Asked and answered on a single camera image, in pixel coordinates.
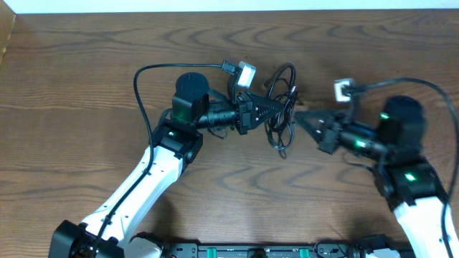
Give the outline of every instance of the wooden table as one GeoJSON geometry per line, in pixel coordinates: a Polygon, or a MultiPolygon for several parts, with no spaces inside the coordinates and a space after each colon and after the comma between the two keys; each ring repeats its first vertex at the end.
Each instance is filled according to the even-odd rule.
{"type": "MultiPolygon", "coordinates": [[[[78,223],[112,194],[148,144],[133,90],[135,71],[164,62],[245,60],[252,90],[286,61],[301,100],[336,107],[333,81],[419,77],[459,105],[459,11],[294,11],[191,14],[21,15],[0,69],[0,257],[43,257],[64,219],[78,223]]],[[[139,87],[150,119],[171,107],[176,78],[152,70],[139,87]]],[[[227,75],[195,69],[224,90],[227,75]]],[[[364,99],[374,122],[390,95],[426,107],[425,155],[444,183],[455,143],[432,90],[398,85],[364,99]]],[[[201,242],[314,242],[402,229],[366,171],[329,156],[297,129],[282,160],[262,128],[225,141],[204,133],[186,173],[139,226],[201,242]]],[[[459,196],[453,202],[458,225],[459,196]]]]}

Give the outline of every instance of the bundled black cord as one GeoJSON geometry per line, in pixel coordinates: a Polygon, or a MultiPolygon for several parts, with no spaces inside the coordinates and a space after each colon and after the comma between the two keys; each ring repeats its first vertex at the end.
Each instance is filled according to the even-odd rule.
{"type": "Polygon", "coordinates": [[[286,63],[279,67],[278,71],[274,73],[274,75],[265,83],[270,83],[270,87],[266,93],[266,97],[268,98],[271,98],[276,83],[284,82],[288,87],[288,91],[274,97],[274,100],[277,100],[283,104],[282,111],[280,111],[275,117],[270,118],[265,122],[265,132],[268,136],[268,142],[272,147],[279,150],[280,157],[284,159],[287,158],[285,149],[290,147],[293,139],[295,138],[295,127],[291,119],[293,107],[295,106],[296,100],[298,98],[298,91],[295,90],[295,78],[295,66],[292,63],[286,63]],[[290,70],[289,80],[281,78],[286,70],[290,70]],[[287,129],[289,135],[287,144],[285,144],[282,139],[282,134],[284,133],[285,129],[287,129]],[[274,134],[277,134],[278,136],[277,141],[273,137],[274,134]]]}
{"type": "Polygon", "coordinates": [[[455,153],[454,171],[453,171],[453,176],[452,176],[451,182],[450,182],[450,188],[448,189],[448,195],[447,195],[447,198],[446,198],[446,202],[443,205],[442,216],[441,216],[441,228],[442,228],[443,243],[445,243],[446,251],[448,253],[449,258],[453,258],[453,252],[451,251],[451,246],[450,246],[450,242],[449,242],[448,233],[446,232],[446,223],[445,223],[446,210],[447,210],[448,204],[451,202],[451,198],[452,198],[453,193],[454,193],[454,187],[455,187],[456,179],[458,177],[458,170],[459,170],[459,119],[458,119],[458,114],[456,113],[456,110],[454,108],[453,101],[450,99],[448,94],[446,94],[446,92],[444,92],[442,89],[440,89],[440,87],[438,87],[437,85],[435,85],[435,84],[433,84],[431,82],[428,82],[428,81],[424,81],[424,80],[416,79],[416,78],[409,78],[409,77],[396,78],[396,79],[392,79],[392,80],[386,80],[386,81],[383,81],[383,82],[377,82],[377,83],[374,83],[374,84],[371,84],[371,85],[364,85],[364,86],[360,86],[360,87],[354,87],[354,88],[350,89],[349,93],[352,94],[353,92],[355,92],[355,93],[366,92],[367,90],[377,89],[377,88],[380,88],[380,87],[385,87],[387,85],[393,85],[393,84],[401,83],[401,82],[414,82],[414,83],[418,83],[418,84],[421,84],[421,85],[428,86],[431,89],[435,90],[438,94],[440,94],[442,96],[443,100],[445,101],[445,103],[446,103],[446,105],[448,107],[448,111],[450,112],[451,118],[453,119],[453,125],[454,125],[454,131],[455,131],[455,141],[456,141],[456,153],[455,153]]]}
{"type": "MultiPolygon", "coordinates": [[[[138,93],[137,79],[138,79],[138,76],[140,75],[140,73],[142,71],[148,70],[148,69],[153,69],[153,68],[158,68],[158,67],[216,67],[216,68],[221,68],[222,65],[221,64],[182,64],[182,63],[153,64],[153,65],[148,65],[148,66],[142,67],[136,72],[136,75],[134,75],[134,82],[133,82],[134,94],[136,95],[138,108],[142,112],[143,120],[145,121],[146,130],[147,130],[147,133],[148,133],[148,138],[150,140],[150,158],[148,160],[147,166],[143,170],[143,173],[138,177],[136,182],[134,182],[133,185],[123,194],[123,196],[121,196],[121,198],[116,202],[115,206],[107,214],[107,216],[105,216],[105,219],[104,219],[104,221],[102,223],[102,226],[99,229],[98,235],[96,236],[96,238],[95,238],[95,240],[93,242],[93,251],[91,253],[91,257],[92,258],[94,258],[96,256],[97,250],[98,250],[98,245],[99,245],[100,240],[102,239],[103,232],[105,231],[105,228],[107,227],[107,225],[109,225],[109,223],[111,222],[111,219],[112,219],[113,215],[115,214],[116,210],[124,202],[124,200],[129,196],[129,194],[131,194],[131,192],[137,187],[137,185],[140,182],[142,182],[142,180],[148,174],[148,172],[150,171],[150,169],[151,169],[151,167],[153,165],[153,143],[152,143],[153,142],[153,139],[152,139],[153,132],[151,130],[150,122],[148,121],[148,116],[146,114],[145,108],[143,107],[141,96],[138,93]]],[[[170,111],[171,110],[165,110],[161,115],[160,121],[163,120],[170,111]]]]}

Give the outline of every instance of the robotic arm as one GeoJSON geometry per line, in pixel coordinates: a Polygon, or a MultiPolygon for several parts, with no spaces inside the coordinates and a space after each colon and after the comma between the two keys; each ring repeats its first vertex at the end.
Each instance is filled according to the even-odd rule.
{"type": "Polygon", "coordinates": [[[157,244],[142,238],[131,239],[158,197],[196,158],[203,142],[198,129],[206,128],[214,134],[214,129],[230,127],[244,135],[283,109],[280,102],[269,97],[251,92],[236,95],[237,87],[250,86],[255,74],[253,66],[224,62],[221,69],[230,73],[229,98],[210,90],[204,75],[195,72],[182,75],[176,82],[171,112],[167,110],[161,116],[152,132],[151,144],[134,171],[79,225],[69,221],[60,224],[52,236],[50,258],[159,257],[161,248],[157,244]],[[211,101],[209,94],[217,100],[211,101]]]}
{"type": "Polygon", "coordinates": [[[350,102],[348,110],[298,112],[295,119],[318,143],[319,150],[332,154],[343,147],[376,161],[369,168],[374,184],[394,212],[417,258],[448,257],[444,239],[454,256],[459,257],[448,195],[435,169],[420,154],[426,126],[422,106],[411,97],[391,97],[380,114],[379,125],[373,128],[355,120],[360,95],[368,88],[357,87],[349,79],[337,81],[336,100],[350,102]],[[441,225],[443,207],[446,237],[441,225]]]}

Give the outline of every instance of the white background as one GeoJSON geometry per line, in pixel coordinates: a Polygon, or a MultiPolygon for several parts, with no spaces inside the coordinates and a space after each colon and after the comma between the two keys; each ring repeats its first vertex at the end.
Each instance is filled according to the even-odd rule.
{"type": "Polygon", "coordinates": [[[459,0],[5,0],[5,2],[17,14],[459,8],[459,0]]]}

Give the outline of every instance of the wood grain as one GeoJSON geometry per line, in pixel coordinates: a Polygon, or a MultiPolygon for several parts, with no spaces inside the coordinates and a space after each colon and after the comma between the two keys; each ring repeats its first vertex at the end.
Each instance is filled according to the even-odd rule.
{"type": "MultiPolygon", "coordinates": [[[[254,91],[278,65],[295,63],[301,99],[336,107],[332,82],[420,77],[459,105],[459,11],[294,11],[78,14],[18,17],[0,71],[0,257],[43,257],[64,219],[91,213],[133,170],[148,144],[132,91],[134,72],[162,62],[257,67],[254,91]]],[[[171,106],[186,69],[148,71],[139,85],[151,121],[171,106]]],[[[227,76],[196,69],[223,90],[227,76]]],[[[430,121],[425,155],[444,183],[453,170],[449,115],[431,90],[372,92],[361,114],[411,95],[430,121]]],[[[195,162],[147,214],[139,231],[201,242],[314,242],[402,229],[371,176],[320,153],[305,132],[282,160],[262,128],[205,133],[195,162]]],[[[453,202],[456,225],[459,205],[453,202]]]]}

